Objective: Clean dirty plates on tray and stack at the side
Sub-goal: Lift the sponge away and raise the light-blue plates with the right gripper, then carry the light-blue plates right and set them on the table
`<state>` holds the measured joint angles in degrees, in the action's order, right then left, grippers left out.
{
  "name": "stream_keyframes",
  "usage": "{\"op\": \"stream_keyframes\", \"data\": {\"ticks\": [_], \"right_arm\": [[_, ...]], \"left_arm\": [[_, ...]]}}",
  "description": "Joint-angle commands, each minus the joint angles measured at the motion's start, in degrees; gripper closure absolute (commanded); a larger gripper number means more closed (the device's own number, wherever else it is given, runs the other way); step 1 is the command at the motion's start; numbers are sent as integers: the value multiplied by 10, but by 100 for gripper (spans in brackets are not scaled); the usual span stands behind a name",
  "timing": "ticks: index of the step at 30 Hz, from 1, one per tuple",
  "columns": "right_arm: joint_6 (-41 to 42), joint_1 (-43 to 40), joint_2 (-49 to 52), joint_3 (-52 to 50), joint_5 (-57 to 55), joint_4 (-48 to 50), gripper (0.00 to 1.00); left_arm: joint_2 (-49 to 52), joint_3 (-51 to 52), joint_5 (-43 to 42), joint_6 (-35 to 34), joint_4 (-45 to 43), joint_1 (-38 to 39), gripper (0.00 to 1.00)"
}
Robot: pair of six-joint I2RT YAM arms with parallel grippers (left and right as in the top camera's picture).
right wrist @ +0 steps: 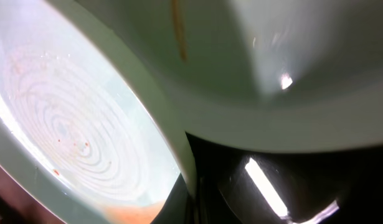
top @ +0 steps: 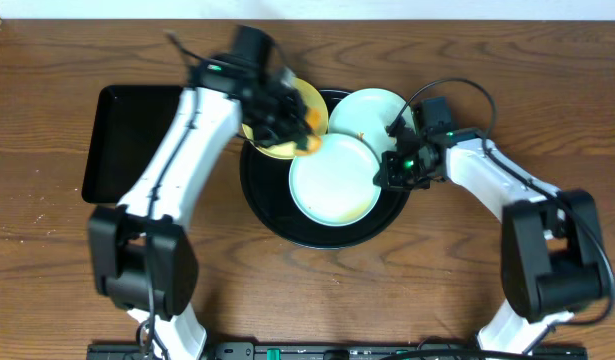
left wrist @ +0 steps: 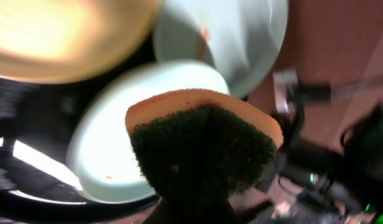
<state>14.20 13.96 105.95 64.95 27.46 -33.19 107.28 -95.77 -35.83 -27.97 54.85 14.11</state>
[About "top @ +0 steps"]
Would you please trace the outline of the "yellow plate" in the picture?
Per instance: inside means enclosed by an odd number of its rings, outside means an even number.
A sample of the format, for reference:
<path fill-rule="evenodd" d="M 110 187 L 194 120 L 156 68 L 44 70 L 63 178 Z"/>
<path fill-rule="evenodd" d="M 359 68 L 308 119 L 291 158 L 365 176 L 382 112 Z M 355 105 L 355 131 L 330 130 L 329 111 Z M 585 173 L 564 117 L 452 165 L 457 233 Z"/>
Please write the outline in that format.
<path fill-rule="evenodd" d="M 294 134 L 310 107 L 320 114 L 316 133 L 328 129 L 328 110 L 323 96 L 308 82 L 292 78 L 289 83 L 274 79 L 254 90 L 245 100 L 243 133 L 256 149 L 275 159 L 290 160 Z"/>

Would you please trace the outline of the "orange green scrub sponge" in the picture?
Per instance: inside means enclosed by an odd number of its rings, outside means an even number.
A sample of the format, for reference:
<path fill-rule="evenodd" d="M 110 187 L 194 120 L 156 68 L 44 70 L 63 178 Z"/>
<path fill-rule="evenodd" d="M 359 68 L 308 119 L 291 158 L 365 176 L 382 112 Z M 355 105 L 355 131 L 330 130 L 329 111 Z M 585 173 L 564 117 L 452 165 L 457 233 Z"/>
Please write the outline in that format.
<path fill-rule="evenodd" d="M 316 129 L 320 124 L 320 119 L 320 114 L 316 110 L 313 110 L 310 107 L 307 108 L 305 115 L 299 122 L 298 129 L 292 139 L 294 142 L 294 156 L 298 157 L 311 155 L 320 149 L 322 139 L 316 133 Z"/>

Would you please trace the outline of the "mint green plate with streak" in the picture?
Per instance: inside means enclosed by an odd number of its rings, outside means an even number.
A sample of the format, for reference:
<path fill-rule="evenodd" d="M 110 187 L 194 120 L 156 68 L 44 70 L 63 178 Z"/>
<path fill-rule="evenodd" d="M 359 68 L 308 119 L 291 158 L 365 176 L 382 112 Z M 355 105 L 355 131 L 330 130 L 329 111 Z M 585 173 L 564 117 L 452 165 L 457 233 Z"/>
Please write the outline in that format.
<path fill-rule="evenodd" d="M 329 116 L 329 132 L 361 140 L 378 159 L 386 151 L 396 150 L 396 140 L 386 127 L 393 123 L 405 100 L 386 89 L 367 88 L 343 98 Z"/>

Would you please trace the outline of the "mint green plate front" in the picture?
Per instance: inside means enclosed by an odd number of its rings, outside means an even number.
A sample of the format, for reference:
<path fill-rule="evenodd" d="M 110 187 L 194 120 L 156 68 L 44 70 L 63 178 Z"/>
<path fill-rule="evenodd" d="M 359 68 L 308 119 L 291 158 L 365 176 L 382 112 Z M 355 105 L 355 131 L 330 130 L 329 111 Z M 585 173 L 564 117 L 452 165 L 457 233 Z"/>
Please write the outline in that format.
<path fill-rule="evenodd" d="M 373 183 L 378 169 L 369 146 L 349 135 L 327 134 L 318 151 L 292 161 L 290 195 L 297 208 L 320 225 L 352 225 L 379 200 L 381 189 Z"/>

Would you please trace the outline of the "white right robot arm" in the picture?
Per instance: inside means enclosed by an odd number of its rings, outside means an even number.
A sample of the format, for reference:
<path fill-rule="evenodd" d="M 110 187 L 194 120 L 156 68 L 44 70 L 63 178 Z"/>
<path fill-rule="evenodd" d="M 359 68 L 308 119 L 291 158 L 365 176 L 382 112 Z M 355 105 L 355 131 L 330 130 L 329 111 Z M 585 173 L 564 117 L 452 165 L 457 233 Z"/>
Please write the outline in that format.
<path fill-rule="evenodd" d="M 388 127 L 395 150 L 374 177 L 385 190 L 426 189 L 449 180 L 474 195 L 501 223 L 505 300 L 476 335 L 477 346 L 528 355 L 551 330 L 576 326 L 575 315 L 605 299 L 615 305 L 615 275 L 593 197 L 542 182 L 500 154 L 477 129 L 418 135 Z"/>

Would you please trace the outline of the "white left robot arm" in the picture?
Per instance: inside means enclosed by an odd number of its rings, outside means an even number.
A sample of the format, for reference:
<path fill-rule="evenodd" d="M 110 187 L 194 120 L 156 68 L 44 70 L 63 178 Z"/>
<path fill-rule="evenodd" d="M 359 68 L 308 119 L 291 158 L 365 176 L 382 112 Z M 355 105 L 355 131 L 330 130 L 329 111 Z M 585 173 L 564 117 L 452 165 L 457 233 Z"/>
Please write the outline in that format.
<path fill-rule="evenodd" d="M 260 130 L 264 147 L 313 141 L 313 112 L 295 83 L 288 65 L 272 73 L 263 55 L 200 59 L 146 168 L 114 207 L 94 209 L 95 287 L 138 321 L 135 358 L 200 358 L 206 331 L 191 305 L 199 266 L 186 234 L 196 202 L 242 125 Z"/>

